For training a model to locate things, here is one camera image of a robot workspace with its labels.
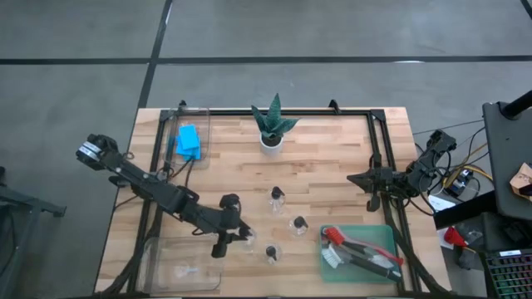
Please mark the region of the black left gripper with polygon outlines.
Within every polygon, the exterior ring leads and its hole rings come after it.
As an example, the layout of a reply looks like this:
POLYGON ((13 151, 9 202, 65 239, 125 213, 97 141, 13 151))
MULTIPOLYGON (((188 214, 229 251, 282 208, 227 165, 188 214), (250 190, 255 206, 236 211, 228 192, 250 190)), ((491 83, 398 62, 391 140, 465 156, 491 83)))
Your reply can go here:
POLYGON ((237 233, 229 233, 231 229, 238 229, 239 233, 250 233, 251 227, 240 220, 240 201, 237 194, 226 194, 219 202, 222 208, 216 227, 218 241, 213 246, 212 257, 224 257, 228 245, 232 242, 247 242, 249 239, 237 233))

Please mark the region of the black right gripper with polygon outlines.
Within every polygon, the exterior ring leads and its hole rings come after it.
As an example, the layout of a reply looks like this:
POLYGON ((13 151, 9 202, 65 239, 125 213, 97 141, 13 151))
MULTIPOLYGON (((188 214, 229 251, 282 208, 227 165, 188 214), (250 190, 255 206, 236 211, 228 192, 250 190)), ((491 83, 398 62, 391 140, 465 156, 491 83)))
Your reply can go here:
POLYGON ((349 174, 348 180, 356 180, 354 184, 369 193, 371 198, 367 202, 367 211, 375 212, 381 206, 381 200, 385 195, 390 201, 396 200, 396 206, 410 199, 406 187, 400 184, 399 174, 390 167, 382 167, 381 156, 373 154, 369 159, 370 169, 360 174, 349 174))

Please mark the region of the clear pump soap bottle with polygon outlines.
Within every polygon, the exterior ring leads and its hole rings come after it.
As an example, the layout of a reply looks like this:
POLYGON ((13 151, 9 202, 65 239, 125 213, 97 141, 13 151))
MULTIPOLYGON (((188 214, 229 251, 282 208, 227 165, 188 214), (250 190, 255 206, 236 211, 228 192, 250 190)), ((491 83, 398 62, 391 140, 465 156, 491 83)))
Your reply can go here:
POLYGON ((268 194, 268 203, 273 214, 279 215, 283 212, 286 196, 279 186, 274 186, 268 194))
POLYGON ((297 216, 288 223, 290 233, 296 237, 302 237, 308 231, 308 223, 303 216, 297 216))
POLYGON ((265 245, 264 257, 268 264, 274 265, 282 257, 281 247, 276 243, 268 243, 265 245))
POLYGON ((239 247, 243 252, 253 252, 257 240, 257 233, 252 228, 242 228, 240 235, 244 240, 239 241, 239 247))

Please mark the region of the red headed dish brush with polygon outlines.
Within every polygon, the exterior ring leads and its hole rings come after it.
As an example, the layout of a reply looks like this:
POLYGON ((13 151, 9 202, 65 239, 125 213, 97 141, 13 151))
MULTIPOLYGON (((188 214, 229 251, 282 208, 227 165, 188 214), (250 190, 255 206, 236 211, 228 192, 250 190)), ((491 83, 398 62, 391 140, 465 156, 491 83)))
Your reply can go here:
POLYGON ((326 227, 322 230, 322 233, 330 242, 352 253, 358 252, 368 257, 378 254, 368 243, 348 237, 338 227, 326 227))

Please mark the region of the black handled white dish brush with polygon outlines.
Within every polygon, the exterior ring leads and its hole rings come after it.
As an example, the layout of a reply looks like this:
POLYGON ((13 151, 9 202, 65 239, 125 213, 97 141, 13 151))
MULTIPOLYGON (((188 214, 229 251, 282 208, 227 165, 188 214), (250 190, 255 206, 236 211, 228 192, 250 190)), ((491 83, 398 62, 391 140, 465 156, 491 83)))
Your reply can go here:
POLYGON ((370 261, 371 257, 358 252, 352 253, 332 243, 329 243, 326 248, 322 248, 321 255, 333 269, 337 269, 341 264, 354 265, 393 282, 402 281, 402 275, 395 268, 380 267, 370 261))

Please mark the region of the green plastic tray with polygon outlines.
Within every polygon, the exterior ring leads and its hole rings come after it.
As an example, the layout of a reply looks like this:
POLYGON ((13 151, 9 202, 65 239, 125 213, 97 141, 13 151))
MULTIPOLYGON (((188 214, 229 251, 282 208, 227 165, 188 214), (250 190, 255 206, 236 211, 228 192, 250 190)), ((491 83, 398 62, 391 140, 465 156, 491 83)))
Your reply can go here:
MULTIPOLYGON (((381 246, 389 252, 395 254, 397 257, 397 250, 395 249, 395 241, 392 235, 392 229, 387 225, 324 225, 320 228, 320 263, 321 263, 321 277, 325 282, 357 282, 357 283, 401 283, 393 282, 385 277, 379 277, 369 271, 354 265, 341 264, 337 269, 333 269, 322 257, 321 250, 326 248, 330 242, 322 233, 326 227, 338 227, 345 235, 350 238, 360 239, 368 243, 373 243, 381 246)), ((401 266, 391 260, 395 265, 395 270, 401 274, 401 266)))

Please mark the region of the wide clear plastic bin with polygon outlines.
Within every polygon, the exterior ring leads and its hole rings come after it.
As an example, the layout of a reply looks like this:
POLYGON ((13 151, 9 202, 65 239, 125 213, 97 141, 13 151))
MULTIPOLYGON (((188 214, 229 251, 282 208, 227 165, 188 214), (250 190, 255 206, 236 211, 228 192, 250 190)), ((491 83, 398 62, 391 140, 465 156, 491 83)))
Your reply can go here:
POLYGON ((135 289, 150 294, 207 292, 219 287, 223 261, 211 257, 214 236, 150 238, 135 289))

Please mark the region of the white paper sheet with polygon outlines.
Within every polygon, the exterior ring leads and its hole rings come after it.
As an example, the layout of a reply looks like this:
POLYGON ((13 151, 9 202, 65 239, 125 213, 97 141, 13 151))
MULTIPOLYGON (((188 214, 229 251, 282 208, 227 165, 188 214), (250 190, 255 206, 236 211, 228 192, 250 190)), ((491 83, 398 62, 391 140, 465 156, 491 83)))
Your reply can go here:
POLYGON ((434 210, 438 213, 442 210, 452 208, 456 206, 455 203, 448 201, 446 199, 439 198, 437 196, 430 195, 428 197, 430 205, 434 208, 434 210))

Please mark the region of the thin red white brush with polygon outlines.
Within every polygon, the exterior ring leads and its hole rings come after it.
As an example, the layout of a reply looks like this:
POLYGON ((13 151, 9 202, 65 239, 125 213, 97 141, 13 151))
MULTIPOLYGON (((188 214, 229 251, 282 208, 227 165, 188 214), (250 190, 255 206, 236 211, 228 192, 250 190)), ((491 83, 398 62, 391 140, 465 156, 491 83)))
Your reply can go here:
POLYGON ((362 241, 360 239, 350 238, 347 235, 345 235, 344 233, 342 233, 342 236, 344 237, 344 239, 347 242, 357 243, 357 244, 364 245, 366 247, 370 247, 370 248, 374 249, 375 251, 379 252, 381 255, 383 255, 383 256, 387 257, 388 259, 393 260, 394 262, 396 262, 399 266, 401 266, 404 263, 404 260, 401 257, 397 257, 395 254, 389 252, 388 250, 386 250, 385 248, 383 248, 381 246, 378 246, 378 245, 373 244, 373 243, 368 243, 368 242, 362 241))

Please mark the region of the snake plant in white pot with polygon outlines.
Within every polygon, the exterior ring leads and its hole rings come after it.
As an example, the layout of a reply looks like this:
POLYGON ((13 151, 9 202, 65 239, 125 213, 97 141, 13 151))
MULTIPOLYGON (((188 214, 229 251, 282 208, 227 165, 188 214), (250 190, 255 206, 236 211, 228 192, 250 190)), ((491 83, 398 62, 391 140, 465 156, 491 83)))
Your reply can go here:
POLYGON ((251 106, 251 111, 259 128, 261 152, 268 156, 279 154, 283 148, 284 135, 298 123, 298 119, 282 117, 279 94, 274 96, 265 114, 255 105, 251 106))

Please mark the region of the blue black power box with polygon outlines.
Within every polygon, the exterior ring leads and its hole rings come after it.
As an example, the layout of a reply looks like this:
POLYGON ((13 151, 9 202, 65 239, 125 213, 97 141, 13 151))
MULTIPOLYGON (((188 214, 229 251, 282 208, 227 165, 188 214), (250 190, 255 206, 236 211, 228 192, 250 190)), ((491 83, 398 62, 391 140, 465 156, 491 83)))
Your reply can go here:
POLYGON ((459 196, 466 189, 467 184, 473 179, 474 172, 468 169, 463 169, 458 172, 458 175, 447 188, 447 192, 459 196))

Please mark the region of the red funnel shaped object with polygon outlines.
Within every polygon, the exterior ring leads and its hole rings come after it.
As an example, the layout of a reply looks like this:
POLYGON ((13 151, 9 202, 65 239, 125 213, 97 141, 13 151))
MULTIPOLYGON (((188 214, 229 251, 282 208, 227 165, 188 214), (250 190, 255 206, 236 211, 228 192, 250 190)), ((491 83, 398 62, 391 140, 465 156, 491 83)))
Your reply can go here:
POLYGON ((443 246, 449 249, 454 247, 466 248, 469 243, 459 234, 454 227, 449 227, 443 233, 443 246))

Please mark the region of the narrow clear plastic bin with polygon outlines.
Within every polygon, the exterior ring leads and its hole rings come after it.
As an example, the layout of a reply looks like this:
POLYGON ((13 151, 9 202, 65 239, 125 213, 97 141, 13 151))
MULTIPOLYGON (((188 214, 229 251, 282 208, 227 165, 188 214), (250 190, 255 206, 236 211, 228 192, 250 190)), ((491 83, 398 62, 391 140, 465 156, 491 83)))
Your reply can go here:
POLYGON ((169 110, 169 118, 166 123, 166 145, 164 159, 167 164, 179 168, 186 162, 193 162, 194 169, 207 169, 210 160, 210 111, 207 108, 189 108, 187 106, 169 110), (176 137, 179 136, 179 128, 183 125, 195 125, 201 147, 201 159, 184 161, 176 154, 176 137))

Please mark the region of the brown cardboard box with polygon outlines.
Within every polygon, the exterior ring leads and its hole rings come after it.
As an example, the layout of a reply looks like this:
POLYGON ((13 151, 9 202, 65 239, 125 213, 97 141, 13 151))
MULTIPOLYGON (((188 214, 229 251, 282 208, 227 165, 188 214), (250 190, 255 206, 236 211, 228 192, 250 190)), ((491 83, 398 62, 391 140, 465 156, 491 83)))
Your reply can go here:
POLYGON ((523 163, 510 180, 513 193, 532 202, 532 164, 523 163))

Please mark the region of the backlit keyboard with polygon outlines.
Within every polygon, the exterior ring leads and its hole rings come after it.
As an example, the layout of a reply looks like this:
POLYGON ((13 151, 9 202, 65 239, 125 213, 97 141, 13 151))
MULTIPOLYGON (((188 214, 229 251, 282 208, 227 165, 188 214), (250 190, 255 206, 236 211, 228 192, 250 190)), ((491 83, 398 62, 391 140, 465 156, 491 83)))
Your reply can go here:
POLYGON ((532 299, 532 248, 481 256, 486 292, 496 299, 532 299))

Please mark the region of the grey metal stand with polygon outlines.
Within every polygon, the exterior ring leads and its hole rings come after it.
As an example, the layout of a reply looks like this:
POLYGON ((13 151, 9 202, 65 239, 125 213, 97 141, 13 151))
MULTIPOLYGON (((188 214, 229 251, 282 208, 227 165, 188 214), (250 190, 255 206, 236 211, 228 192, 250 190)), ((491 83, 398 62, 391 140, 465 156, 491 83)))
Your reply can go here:
POLYGON ((22 194, 10 189, 4 183, 6 170, 0 166, 0 240, 6 233, 10 252, 0 265, 0 299, 10 299, 23 265, 28 245, 38 219, 43 212, 62 218, 66 206, 59 206, 46 200, 22 194))

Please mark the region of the black metal table frame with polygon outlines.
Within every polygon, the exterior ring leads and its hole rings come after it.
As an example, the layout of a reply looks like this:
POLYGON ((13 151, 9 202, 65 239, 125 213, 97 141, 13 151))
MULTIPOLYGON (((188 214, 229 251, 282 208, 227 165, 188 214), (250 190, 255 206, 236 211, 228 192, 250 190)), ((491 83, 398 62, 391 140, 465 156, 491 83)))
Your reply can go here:
POLYGON ((250 110, 210 112, 207 169, 182 169, 176 183, 187 183, 202 204, 216 207, 225 194, 237 194, 244 221, 257 233, 253 252, 232 243, 223 259, 219 287, 210 297, 365 297, 393 296, 391 283, 325 282, 321 277, 320 228, 324 225, 381 225, 383 211, 368 212, 368 195, 347 180, 364 172, 374 151, 394 159, 398 169, 416 157, 406 110, 389 108, 289 108, 298 119, 275 156, 261 152, 258 126, 250 110), (279 186, 283 212, 273 214, 268 194, 279 186), (292 235, 288 223, 303 216, 308 231, 292 235), (265 245, 276 243, 282 257, 274 265, 265 245))

